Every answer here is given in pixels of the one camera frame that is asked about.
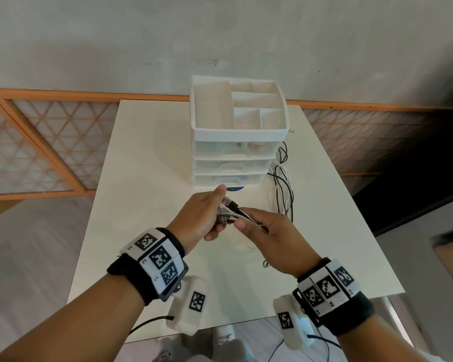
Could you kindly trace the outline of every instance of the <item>concrete wall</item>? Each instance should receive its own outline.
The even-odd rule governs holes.
[[[453,279],[432,249],[453,230],[453,202],[379,237],[434,354],[453,362]]]
[[[0,87],[186,95],[191,74],[453,104],[453,0],[0,0]]]

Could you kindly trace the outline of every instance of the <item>triangular lattice panel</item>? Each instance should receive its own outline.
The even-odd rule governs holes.
[[[87,189],[96,189],[117,103],[15,100]]]
[[[380,172],[435,127],[422,113],[304,109],[340,173]]]
[[[0,116],[0,194],[69,190],[49,163]]]

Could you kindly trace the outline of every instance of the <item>forearm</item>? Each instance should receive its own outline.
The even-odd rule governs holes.
[[[377,315],[337,339],[349,362],[427,362]]]
[[[0,362],[113,361],[144,301],[124,276],[105,275],[0,353]]]

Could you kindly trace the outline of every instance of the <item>white drawer organizer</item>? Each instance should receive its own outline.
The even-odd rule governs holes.
[[[193,76],[193,186],[260,184],[289,130],[275,81]]]

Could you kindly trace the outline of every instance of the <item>gray floor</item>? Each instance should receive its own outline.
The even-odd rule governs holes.
[[[30,199],[0,215],[0,351],[65,305],[92,208],[89,197]],[[276,318],[239,323],[243,339],[259,362],[267,362],[282,340]],[[322,334],[335,340],[325,328]],[[151,361],[179,336],[124,345],[117,361]],[[272,362],[327,361],[316,341],[303,351],[279,347]],[[330,361],[346,361],[330,347]]]

